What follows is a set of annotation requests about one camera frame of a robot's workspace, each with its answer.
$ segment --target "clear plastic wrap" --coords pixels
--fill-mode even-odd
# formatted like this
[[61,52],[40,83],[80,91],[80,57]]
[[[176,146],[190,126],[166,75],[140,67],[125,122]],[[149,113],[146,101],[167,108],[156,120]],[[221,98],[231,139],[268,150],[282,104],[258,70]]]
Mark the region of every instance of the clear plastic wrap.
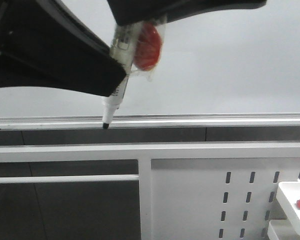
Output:
[[130,76],[142,76],[148,80],[152,79],[152,75],[160,61],[166,23],[166,15],[142,23]]

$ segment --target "dark gray panel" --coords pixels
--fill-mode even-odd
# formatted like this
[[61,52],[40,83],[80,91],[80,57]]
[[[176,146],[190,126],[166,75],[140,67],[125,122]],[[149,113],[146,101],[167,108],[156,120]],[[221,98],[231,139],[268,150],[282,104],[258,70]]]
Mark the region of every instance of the dark gray panel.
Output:
[[206,141],[300,141],[300,126],[208,127]]
[[287,219],[287,216],[285,214],[285,211],[280,206],[280,203],[277,199],[273,201],[273,204],[271,205],[270,210],[270,216],[269,219]]
[[18,146],[23,144],[21,131],[0,131],[0,146]]
[[31,177],[27,162],[0,162],[0,177]]
[[48,240],[140,240],[137,182],[36,184]]
[[0,240],[46,240],[33,184],[0,184]]
[[202,142],[205,128],[113,128],[23,131],[26,145]]
[[83,176],[138,174],[137,160],[31,162],[31,172],[39,176]]

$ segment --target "white metal bar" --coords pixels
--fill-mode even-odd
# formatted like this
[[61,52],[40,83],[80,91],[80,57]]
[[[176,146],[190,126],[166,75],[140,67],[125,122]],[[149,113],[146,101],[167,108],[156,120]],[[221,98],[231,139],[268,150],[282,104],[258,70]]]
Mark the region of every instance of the white metal bar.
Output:
[[151,158],[140,157],[139,168],[139,199],[140,199],[140,224],[141,239],[151,240],[152,238],[152,171]]
[[0,163],[207,158],[300,158],[300,142],[0,146]]
[[87,175],[87,176],[26,176],[0,177],[0,184],[80,183],[137,181],[139,175]]
[[[101,116],[0,118],[2,130],[101,128]],[[115,116],[112,128],[300,126],[300,114],[204,114]]]

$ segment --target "white platform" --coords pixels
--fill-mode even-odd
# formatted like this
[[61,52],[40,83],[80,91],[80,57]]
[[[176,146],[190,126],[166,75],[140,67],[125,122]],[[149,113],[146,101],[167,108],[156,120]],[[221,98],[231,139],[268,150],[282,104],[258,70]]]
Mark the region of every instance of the white platform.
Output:
[[295,232],[300,235],[300,210],[296,202],[300,199],[300,181],[280,182],[276,199],[291,222]]
[[289,220],[271,220],[268,237],[270,240],[300,240]]

